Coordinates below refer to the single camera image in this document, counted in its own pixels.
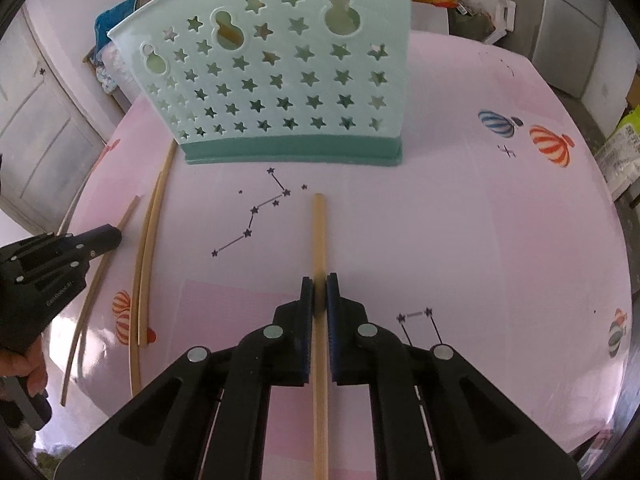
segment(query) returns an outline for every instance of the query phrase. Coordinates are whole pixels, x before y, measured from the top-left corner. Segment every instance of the human hand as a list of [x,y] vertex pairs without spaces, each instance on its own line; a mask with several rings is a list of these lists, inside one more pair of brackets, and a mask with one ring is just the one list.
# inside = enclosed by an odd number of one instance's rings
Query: human hand
[[39,336],[36,339],[24,356],[8,350],[0,350],[0,376],[27,377],[29,395],[35,397],[36,394],[42,393],[49,381],[42,351],[42,337]]

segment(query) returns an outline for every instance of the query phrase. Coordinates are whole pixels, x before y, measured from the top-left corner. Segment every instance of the gourd-shaped cutout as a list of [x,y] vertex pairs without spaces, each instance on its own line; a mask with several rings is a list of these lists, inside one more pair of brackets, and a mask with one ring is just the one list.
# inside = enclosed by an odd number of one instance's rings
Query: gourd-shaped cutout
[[327,28],[338,36],[353,34],[360,28],[360,15],[351,8],[351,0],[329,0],[331,9],[324,15]]
[[154,74],[164,74],[166,72],[166,63],[151,45],[142,47],[142,53],[146,56],[146,67]]
[[218,24],[216,39],[222,48],[237,50],[242,46],[244,34],[239,27],[231,22],[231,14],[220,10],[216,13],[216,23]]

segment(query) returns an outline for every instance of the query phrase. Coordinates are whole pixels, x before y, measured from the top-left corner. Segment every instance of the hot air balloon print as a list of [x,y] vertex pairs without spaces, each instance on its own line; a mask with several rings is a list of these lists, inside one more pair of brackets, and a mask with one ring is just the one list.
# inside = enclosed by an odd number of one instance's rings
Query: hot air balloon print
[[575,146],[574,141],[568,135],[558,136],[551,130],[538,124],[529,131],[534,146],[552,163],[566,168],[571,162],[569,147]]

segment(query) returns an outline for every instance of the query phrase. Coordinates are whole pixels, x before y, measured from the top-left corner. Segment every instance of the basket base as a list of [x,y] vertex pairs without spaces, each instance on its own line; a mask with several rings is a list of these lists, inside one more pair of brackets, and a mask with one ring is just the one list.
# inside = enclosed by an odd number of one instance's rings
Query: basket base
[[397,166],[402,162],[400,137],[274,136],[235,137],[180,145],[187,164],[216,162],[338,162]]

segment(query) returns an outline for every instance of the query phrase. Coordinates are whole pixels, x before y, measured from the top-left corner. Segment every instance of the blue cloth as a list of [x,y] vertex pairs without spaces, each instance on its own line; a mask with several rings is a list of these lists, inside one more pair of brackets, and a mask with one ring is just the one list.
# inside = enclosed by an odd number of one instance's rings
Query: blue cloth
[[136,0],[127,0],[113,7],[113,9],[103,12],[95,19],[95,51],[92,59],[94,65],[101,62],[97,58],[98,53],[111,41],[107,36],[113,27],[136,10]]

